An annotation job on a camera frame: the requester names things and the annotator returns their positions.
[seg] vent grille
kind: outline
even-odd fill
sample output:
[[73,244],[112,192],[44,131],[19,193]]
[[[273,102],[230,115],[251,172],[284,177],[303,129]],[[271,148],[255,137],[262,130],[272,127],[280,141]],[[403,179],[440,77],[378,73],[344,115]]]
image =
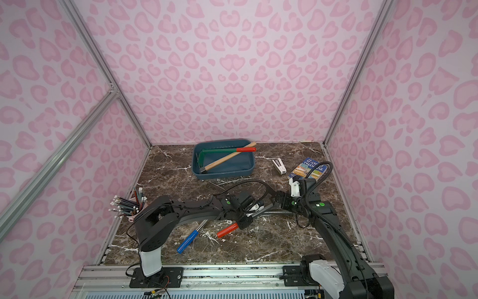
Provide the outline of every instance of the vent grille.
[[[171,299],[304,299],[298,290],[169,291]],[[143,292],[89,292],[86,299],[150,299]],[[169,299],[163,294],[161,299]]]

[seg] blue tray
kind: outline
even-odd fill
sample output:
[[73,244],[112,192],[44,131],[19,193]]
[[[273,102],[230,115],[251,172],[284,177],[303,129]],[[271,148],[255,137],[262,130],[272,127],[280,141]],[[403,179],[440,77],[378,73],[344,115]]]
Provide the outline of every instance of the blue tray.
[[[197,163],[197,157],[203,149],[244,147],[248,144],[250,144],[250,141],[247,139],[229,139],[196,144],[193,151],[192,164],[194,175],[198,179],[249,176],[256,166],[254,152],[240,153],[239,155],[230,158],[228,161],[214,167],[205,174],[201,174],[199,172],[200,167]],[[206,166],[209,163],[212,163],[229,154],[230,153],[207,153],[204,155],[203,166]]]

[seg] marble surface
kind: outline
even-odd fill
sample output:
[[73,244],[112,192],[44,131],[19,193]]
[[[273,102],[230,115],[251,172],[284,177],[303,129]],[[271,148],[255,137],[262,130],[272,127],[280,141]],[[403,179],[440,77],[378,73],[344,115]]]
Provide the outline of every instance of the marble surface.
[[[288,191],[287,175],[310,157],[325,161],[319,143],[258,144],[255,153],[256,167],[249,177],[232,177],[198,180],[191,172],[192,145],[161,145],[153,147],[137,187],[143,187],[151,202],[160,195],[170,195],[180,200],[209,199],[211,194],[247,178],[260,178],[277,190]],[[281,158],[287,174],[280,176],[271,159]],[[263,187],[244,184],[243,189],[254,190],[258,198]],[[345,231],[355,242],[344,204],[330,176],[318,188],[322,200],[330,201],[337,210]],[[304,225],[305,218],[299,217]],[[209,221],[194,242],[180,255],[177,247],[198,225],[197,222],[176,227],[162,247],[163,264],[178,263],[234,263],[251,261],[297,261],[303,255],[321,253],[332,259],[330,251],[317,231],[299,228],[293,216],[262,216],[245,230],[236,230],[222,239],[216,233],[231,224],[230,221]],[[129,265],[139,261],[137,243],[126,235],[130,222],[123,219],[107,254],[107,265]],[[134,227],[129,233],[134,235]]]

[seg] book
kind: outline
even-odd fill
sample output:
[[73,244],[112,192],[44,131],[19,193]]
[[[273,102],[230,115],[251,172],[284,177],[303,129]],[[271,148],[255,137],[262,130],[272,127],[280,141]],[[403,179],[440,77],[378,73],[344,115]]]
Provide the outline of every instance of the book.
[[[291,174],[289,174],[289,177],[297,177],[298,178],[303,178],[305,177],[309,171],[314,168],[319,162],[311,159],[311,158],[306,158],[299,166],[297,166]],[[314,172],[310,175],[309,178],[314,178],[315,180],[318,180],[319,177],[327,170],[327,165],[321,165],[317,169],[314,170]]]

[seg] pink leopard print wall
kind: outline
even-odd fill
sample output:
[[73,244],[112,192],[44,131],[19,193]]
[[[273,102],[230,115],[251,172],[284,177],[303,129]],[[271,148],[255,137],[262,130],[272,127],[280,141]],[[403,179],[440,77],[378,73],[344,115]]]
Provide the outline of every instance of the pink leopard print wall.
[[55,0],[0,3],[0,213],[109,89]]
[[155,144],[321,141],[381,0],[78,0]]
[[83,265],[95,260],[146,147],[114,102],[0,243],[0,297],[68,298]]
[[399,1],[331,144],[398,298],[478,297],[478,2]]

